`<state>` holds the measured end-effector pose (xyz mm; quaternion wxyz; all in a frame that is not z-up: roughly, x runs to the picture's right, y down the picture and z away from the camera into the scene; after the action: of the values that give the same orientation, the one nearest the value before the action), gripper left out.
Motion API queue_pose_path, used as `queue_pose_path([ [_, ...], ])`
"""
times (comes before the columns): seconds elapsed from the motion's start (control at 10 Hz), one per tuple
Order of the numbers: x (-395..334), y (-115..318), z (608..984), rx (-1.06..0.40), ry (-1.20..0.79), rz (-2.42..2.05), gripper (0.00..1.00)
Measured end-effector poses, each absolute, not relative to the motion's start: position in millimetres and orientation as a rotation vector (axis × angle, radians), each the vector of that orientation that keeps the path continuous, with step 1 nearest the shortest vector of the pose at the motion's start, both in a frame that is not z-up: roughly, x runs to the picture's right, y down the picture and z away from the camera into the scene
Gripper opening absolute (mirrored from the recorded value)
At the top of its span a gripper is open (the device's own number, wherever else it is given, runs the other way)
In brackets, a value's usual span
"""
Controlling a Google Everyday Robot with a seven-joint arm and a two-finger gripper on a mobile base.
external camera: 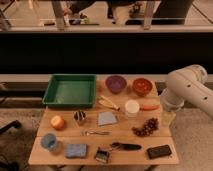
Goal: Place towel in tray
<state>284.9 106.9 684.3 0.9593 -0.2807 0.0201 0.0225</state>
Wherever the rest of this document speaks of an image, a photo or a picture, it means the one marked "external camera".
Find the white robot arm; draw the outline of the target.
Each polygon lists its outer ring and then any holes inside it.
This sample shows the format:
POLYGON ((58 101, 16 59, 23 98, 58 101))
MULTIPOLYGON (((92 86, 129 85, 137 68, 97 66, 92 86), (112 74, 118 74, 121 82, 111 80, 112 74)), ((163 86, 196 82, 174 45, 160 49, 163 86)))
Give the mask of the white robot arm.
POLYGON ((207 71, 201 65, 177 69, 165 77, 166 88, 159 96, 163 108, 163 126, 170 126, 176 117, 175 112, 180 110, 186 101, 213 120, 213 90, 205 86, 207 79, 207 71))

